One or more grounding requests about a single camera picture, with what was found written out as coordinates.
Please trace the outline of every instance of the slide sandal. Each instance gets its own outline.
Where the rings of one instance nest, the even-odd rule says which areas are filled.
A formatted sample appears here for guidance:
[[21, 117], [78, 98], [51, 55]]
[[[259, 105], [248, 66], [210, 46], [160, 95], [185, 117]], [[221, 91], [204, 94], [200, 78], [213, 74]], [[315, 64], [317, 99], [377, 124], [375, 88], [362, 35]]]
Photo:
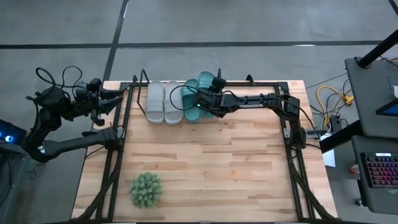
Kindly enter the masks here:
[[170, 94], [172, 90], [179, 86], [178, 82], [176, 81], [169, 81], [165, 87], [165, 95], [164, 95], [164, 120], [167, 124], [178, 124], [182, 118], [184, 117], [184, 112], [178, 109], [175, 109], [174, 106], [177, 108], [182, 109], [182, 97], [181, 97], [181, 87], [177, 88], [173, 91], [172, 94], [172, 102], [174, 106], [170, 102]]
[[145, 114], [147, 120], [154, 124], [160, 124], [164, 119], [164, 90], [160, 81], [152, 81], [148, 85], [145, 103]]
[[[187, 80], [184, 83], [184, 86], [192, 86], [197, 88], [198, 81], [196, 79]], [[183, 109], [189, 109], [193, 106], [193, 97], [195, 96], [196, 92], [197, 91], [194, 90], [193, 88], [188, 89], [187, 87], [182, 87], [181, 95], [182, 95]], [[196, 123], [199, 121], [200, 109], [194, 106], [193, 108], [184, 111], [184, 115], [185, 119], [187, 119], [189, 123]]]
[[[214, 75], [210, 72], [201, 72], [198, 78], [198, 88], [208, 89], [214, 79]], [[213, 115], [207, 111], [200, 110], [200, 113], [207, 118], [213, 118]]]

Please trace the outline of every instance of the wooden table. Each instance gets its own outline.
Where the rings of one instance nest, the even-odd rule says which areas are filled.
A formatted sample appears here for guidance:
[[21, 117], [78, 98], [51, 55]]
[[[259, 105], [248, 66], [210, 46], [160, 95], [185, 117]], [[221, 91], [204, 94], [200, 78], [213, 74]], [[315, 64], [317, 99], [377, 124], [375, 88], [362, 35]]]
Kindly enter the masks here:
[[[300, 99], [301, 107], [311, 116], [304, 82], [287, 82], [290, 94]], [[118, 89], [119, 84], [105, 82], [104, 87]], [[228, 89], [237, 95], [273, 92], [272, 88], [263, 86]], [[297, 220], [280, 120], [273, 111], [264, 108], [238, 110], [223, 119], [201, 119], [196, 124], [184, 120], [175, 126], [151, 124], [136, 103], [137, 91], [135, 88], [114, 221]], [[146, 88], [141, 94], [141, 105], [144, 106]], [[124, 100], [121, 120], [125, 106]], [[106, 124], [113, 120], [113, 116], [114, 111], [103, 116]], [[300, 120], [304, 128], [310, 128], [303, 114]], [[97, 148], [99, 146], [89, 147], [87, 153]], [[303, 157], [311, 190], [328, 212], [336, 216], [321, 151], [307, 146]], [[105, 159], [105, 149], [86, 159], [72, 218], [82, 214], [100, 190]], [[132, 179], [147, 171], [162, 179], [164, 194], [155, 208], [143, 210], [133, 207], [129, 186]], [[109, 194], [110, 190], [105, 198], [103, 216], [108, 212]], [[300, 198], [303, 210], [307, 211], [302, 194]]]

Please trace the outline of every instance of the yellow cable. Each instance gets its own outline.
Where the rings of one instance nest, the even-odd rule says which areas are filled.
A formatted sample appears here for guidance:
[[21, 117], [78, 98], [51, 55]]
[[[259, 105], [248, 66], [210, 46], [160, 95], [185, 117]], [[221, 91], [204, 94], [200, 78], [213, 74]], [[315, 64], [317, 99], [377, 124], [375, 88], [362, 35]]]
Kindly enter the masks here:
[[323, 89], [323, 88], [328, 88], [329, 90], [333, 90], [335, 93], [339, 94], [340, 96], [343, 96], [343, 95], [342, 95], [339, 91], [337, 91], [335, 88], [330, 87], [330, 86], [320, 86], [320, 87], [318, 88], [318, 90], [317, 90], [317, 100], [318, 100], [319, 105], [321, 105], [322, 111], [323, 111], [324, 113], [326, 113], [326, 109], [325, 109], [325, 107], [323, 106], [322, 101], [321, 101], [321, 99], [320, 99], [320, 97], [319, 97], [319, 91], [320, 91], [321, 89]]
[[[320, 92], [320, 90], [323, 89], [323, 88], [327, 88], [327, 89], [332, 90], [332, 91], [334, 91], [335, 93], [339, 94], [339, 95], [340, 95], [340, 99], [343, 98], [344, 95], [341, 94], [339, 91], [337, 91], [335, 88], [330, 87], [330, 86], [320, 86], [320, 87], [318, 88], [318, 90], [317, 90], [317, 100], [318, 100], [319, 105], [320, 105], [321, 108], [322, 108], [323, 113], [326, 114], [327, 111], [326, 111], [325, 107], [323, 106], [323, 103], [322, 103], [322, 101], [321, 101], [321, 99], [320, 99], [320, 97], [319, 97], [319, 92]], [[326, 121], [327, 121], [326, 116], [324, 116], [324, 119], [323, 119], [323, 124], [324, 124], [324, 125], [323, 125], [323, 128], [325, 128], [325, 126], [326, 126], [326, 124], [327, 124]]]
[[331, 118], [331, 116], [333, 115], [334, 110], [336, 110], [337, 105], [338, 105], [338, 103], [340, 102], [340, 100], [345, 100], [345, 104], [347, 104], [347, 105], [348, 105], [348, 103], [351, 103], [351, 102], [353, 101], [353, 100], [351, 100], [351, 98], [353, 99], [353, 96], [349, 96], [348, 98], [349, 98], [349, 101], [347, 100], [347, 98], [346, 98], [344, 95], [343, 95], [342, 97], [340, 97], [340, 99], [339, 99], [339, 100], [337, 101], [337, 103], [335, 104], [335, 107], [331, 110], [330, 116], [329, 116], [327, 119], [325, 119], [325, 121], [324, 121], [324, 123], [323, 123], [323, 128], [325, 128], [325, 127], [329, 124], [330, 118]]

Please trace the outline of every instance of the concrete floor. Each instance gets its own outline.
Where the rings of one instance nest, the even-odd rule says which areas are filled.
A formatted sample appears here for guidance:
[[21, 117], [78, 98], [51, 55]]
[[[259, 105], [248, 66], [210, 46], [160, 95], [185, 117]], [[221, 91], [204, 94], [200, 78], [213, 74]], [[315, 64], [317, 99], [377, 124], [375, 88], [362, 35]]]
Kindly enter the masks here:
[[[0, 2], [0, 45], [110, 44], [123, 0], [3, 0]], [[217, 41], [346, 41], [382, 40], [398, 26], [387, 0], [138, 0], [130, 1], [120, 43]], [[145, 68], [152, 80], [186, 80], [201, 71], [223, 69], [228, 80], [250, 73], [257, 80], [304, 80], [312, 86], [345, 73], [344, 59], [362, 56], [373, 45], [317, 47], [215, 47], [173, 49], [117, 49], [110, 80], [131, 80]], [[34, 74], [36, 67], [52, 72], [60, 81], [62, 70], [79, 66], [83, 80], [102, 78], [109, 49], [0, 50], [0, 118], [29, 129], [34, 106], [26, 95], [48, 85]], [[394, 47], [385, 56], [398, 55]], [[77, 77], [70, 70], [67, 83]], [[326, 85], [343, 86], [346, 75]], [[317, 108], [315, 92], [310, 103]], [[330, 93], [321, 93], [323, 101]], [[340, 111], [356, 121], [355, 105]], [[315, 116], [318, 125], [320, 118]], [[63, 126], [49, 136], [75, 138], [91, 128], [88, 118]], [[64, 153], [39, 166], [34, 180], [26, 174], [13, 223], [68, 220], [78, 187], [84, 149]], [[355, 180], [329, 176], [339, 217], [348, 221], [396, 223], [397, 216], [371, 213], [353, 201], [359, 197]]]

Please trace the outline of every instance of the green plant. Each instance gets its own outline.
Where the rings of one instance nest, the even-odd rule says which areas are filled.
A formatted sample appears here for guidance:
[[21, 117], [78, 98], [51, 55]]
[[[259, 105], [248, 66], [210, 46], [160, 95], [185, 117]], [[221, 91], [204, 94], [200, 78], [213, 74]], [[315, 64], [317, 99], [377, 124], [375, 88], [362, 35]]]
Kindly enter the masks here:
[[132, 204], [137, 208], [151, 208], [163, 194], [162, 183], [157, 174], [146, 172], [135, 178], [130, 186]]

